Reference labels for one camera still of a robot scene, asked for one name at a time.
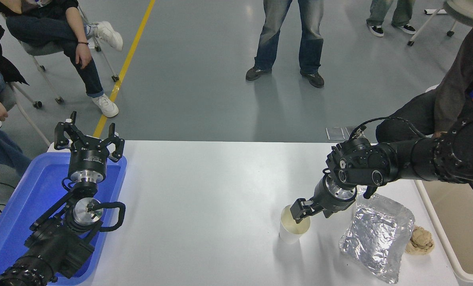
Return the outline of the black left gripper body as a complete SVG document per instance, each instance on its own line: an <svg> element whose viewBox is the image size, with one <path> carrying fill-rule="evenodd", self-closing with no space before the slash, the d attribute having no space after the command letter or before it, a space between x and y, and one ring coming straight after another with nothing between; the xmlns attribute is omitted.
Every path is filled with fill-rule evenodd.
<svg viewBox="0 0 473 286"><path fill-rule="evenodd" d="M107 148L102 150L98 149L87 149L84 147L70 148L71 157L69 164L69 174L75 172L90 170L95 171L99 174L106 174L107 172L107 159L109 151Z"/></svg>

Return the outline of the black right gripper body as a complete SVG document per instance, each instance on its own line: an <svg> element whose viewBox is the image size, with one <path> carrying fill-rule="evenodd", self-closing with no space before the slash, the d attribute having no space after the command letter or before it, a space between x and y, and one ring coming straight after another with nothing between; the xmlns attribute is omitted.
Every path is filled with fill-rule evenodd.
<svg viewBox="0 0 473 286"><path fill-rule="evenodd" d="M329 218L333 213L347 210L352 205L352 190L340 188L332 180L321 180L310 200L313 202L311 216L323 212Z"/></svg>

